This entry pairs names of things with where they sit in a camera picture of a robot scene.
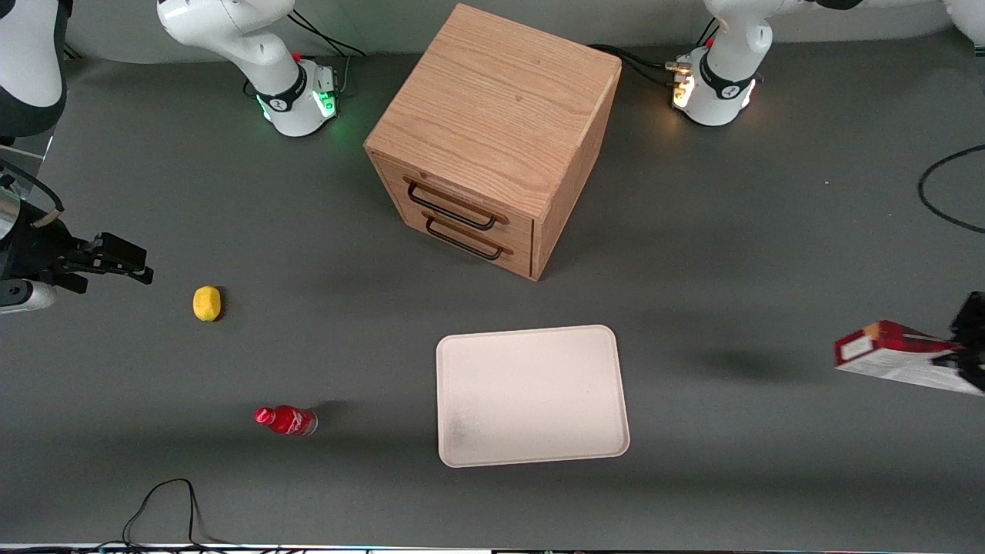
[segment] wooden box top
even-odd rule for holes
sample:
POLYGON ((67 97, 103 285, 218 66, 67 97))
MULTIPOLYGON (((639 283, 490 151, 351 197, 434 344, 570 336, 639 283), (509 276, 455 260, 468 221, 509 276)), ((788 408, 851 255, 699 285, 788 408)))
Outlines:
POLYGON ((621 69, 459 4, 365 146, 540 218, 621 69))

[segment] plastic tray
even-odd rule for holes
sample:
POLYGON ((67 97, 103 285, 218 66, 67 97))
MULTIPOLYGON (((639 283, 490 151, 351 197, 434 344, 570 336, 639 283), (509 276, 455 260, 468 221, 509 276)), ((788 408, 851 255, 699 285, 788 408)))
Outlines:
POLYGON ((445 337, 437 427, 451 467, 622 455, 629 426, 616 335, 586 325, 445 337))

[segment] red bottle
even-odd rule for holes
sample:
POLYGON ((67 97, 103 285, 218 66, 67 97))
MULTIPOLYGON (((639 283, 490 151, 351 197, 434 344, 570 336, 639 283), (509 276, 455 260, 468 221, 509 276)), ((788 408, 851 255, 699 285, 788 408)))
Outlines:
POLYGON ((305 436, 318 428, 318 416, 314 412, 288 405, 260 408, 253 414, 253 419, 279 435, 305 436))

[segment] wooden drawer unit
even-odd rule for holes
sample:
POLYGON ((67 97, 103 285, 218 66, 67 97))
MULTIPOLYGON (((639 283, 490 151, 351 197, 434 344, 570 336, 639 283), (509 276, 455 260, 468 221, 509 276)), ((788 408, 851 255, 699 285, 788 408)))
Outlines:
POLYGON ((621 68, 459 4, 364 146, 410 227, 536 281, 598 158, 621 68))

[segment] black metal handle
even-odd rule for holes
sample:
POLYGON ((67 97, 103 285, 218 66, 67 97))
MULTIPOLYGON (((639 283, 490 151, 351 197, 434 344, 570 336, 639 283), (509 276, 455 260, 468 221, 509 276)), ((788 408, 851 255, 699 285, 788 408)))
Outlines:
POLYGON ((418 184, 413 181, 410 181, 410 184, 411 185, 407 188, 407 195, 410 196, 411 200, 414 201, 415 203, 421 204, 422 206, 426 208, 430 208, 431 210, 434 210, 435 212, 441 214, 442 216, 448 219, 453 219, 458 223, 468 225, 469 227, 473 229, 478 229, 479 231, 488 231, 489 229, 493 228, 493 225, 495 224, 495 216, 490 216, 490 220, 488 223, 479 223, 477 221, 472 221, 469 218, 462 217, 456 214, 455 212, 450 212, 442 208, 441 206, 438 206, 437 204, 432 204, 427 200, 424 200, 423 198, 419 198, 415 196, 414 191, 418 189, 418 184))
POLYGON ((464 242, 457 241, 444 233, 439 233, 438 231, 435 231, 434 229, 431 228, 432 223, 434 223, 434 218, 432 217, 427 218, 427 224, 425 225, 425 229, 427 229, 427 232, 430 233, 432 237, 437 237, 438 239, 448 242, 453 246, 458 246, 459 248, 462 248, 463 250, 469 252, 470 254, 475 254, 478 257, 488 261, 496 261, 499 259, 500 256, 502 256, 502 246, 498 247, 495 250, 494 254, 487 254, 477 248, 472 248, 471 246, 465 244, 464 242))

